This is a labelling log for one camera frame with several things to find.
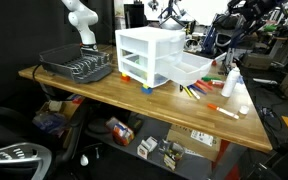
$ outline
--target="dish rack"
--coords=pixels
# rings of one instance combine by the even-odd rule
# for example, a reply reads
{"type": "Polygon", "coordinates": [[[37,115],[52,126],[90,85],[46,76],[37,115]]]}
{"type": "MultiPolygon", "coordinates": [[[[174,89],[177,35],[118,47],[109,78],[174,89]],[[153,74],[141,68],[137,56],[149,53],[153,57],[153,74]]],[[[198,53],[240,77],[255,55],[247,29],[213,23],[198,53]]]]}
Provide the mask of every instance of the dish rack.
{"type": "Polygon", "coordinates": [[[44,70],[76,83],[98,81],[112,72],[112,54],[65,45],[40,53],[44,70]]]}

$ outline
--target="white bottle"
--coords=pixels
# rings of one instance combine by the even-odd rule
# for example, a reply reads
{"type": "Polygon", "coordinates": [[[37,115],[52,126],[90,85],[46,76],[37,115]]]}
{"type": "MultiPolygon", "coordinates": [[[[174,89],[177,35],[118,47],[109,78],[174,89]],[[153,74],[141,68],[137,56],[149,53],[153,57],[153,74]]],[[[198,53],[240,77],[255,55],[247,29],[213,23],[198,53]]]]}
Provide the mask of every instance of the white bottle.
{"type": "Polygon", "coordinates": [[[224,87],[222,89],[222,96],[230,97],[236,85],[238,78],[240,77],[240,69],[238,67],[234,67],[226,78],[224,87]]]}

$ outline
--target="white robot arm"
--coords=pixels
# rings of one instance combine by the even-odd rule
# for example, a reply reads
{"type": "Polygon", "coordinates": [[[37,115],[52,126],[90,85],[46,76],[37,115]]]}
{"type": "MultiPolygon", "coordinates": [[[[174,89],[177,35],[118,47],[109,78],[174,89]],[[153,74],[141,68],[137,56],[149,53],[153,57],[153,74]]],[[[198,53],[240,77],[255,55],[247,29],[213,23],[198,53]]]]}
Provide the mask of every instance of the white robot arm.
{"type": "Polygon", "coordinates": [[[62,2],[72,11],[68,19],[80,33],[83,47],[97,51],[95,35],[88,27],[98,22],[96,12],[88,9],[80,0],[62,0],[62,2]]]}

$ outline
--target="white plastic drawer unit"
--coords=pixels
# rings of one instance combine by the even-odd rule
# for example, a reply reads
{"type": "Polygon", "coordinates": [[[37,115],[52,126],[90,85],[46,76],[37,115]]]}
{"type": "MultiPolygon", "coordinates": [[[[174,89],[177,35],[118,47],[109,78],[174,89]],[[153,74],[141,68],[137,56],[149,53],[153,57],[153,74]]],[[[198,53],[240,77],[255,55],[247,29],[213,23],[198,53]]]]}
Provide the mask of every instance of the white plastic drawer unit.
{"type": "Polygon", "coordinates": [[[116,30],[115,37],[119,71],[151,88],[170,79],[192,84],[211,65],[210,59],[183,52],[181,31],[141,27],[116,30]]]}

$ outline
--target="wooden table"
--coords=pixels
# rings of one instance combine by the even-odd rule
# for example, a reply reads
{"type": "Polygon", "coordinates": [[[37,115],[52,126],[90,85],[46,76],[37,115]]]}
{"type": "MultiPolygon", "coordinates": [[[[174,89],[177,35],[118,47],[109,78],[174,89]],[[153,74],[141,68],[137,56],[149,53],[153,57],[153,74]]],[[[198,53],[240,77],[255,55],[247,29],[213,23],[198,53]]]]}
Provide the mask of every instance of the wooden table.
{"type": "MultiPolygon", "coordinates": [[[[36,81],[80,94],[114,106],[125,108],[149,117],[153,117],[171,124],[185,126],[191,129],[217,136],[237,145],[252,148],[262,152],[269,152],[272,146],[258,117],[245,85],[237,84],[230,98],[223,97],[220,89],[208,91],[201,99],[190,98],[185,91],[179,91],[179,85],[169,81],[165,85],[153,89],[151,95],[141,92],[142,84],[136,80],[124,82],[117,69],[117,56],[114,46],[100,46],[99,51],[113,53],[113,72],[98,82],[76,84],[60,76],[50,75],[39,67],[35,73],[36,81]],[[218,111],[207,107],[213,103],[228,111],[238,113],[242,105],[250,109],[247,115],[240,115],[240,119],[232,119],[218,111]]],[[[32,79],[34,67],[19,71],[19,75],[32,79]]],[[[217,74],[219,65],[212,67],[210,75],[217,74]]]]}

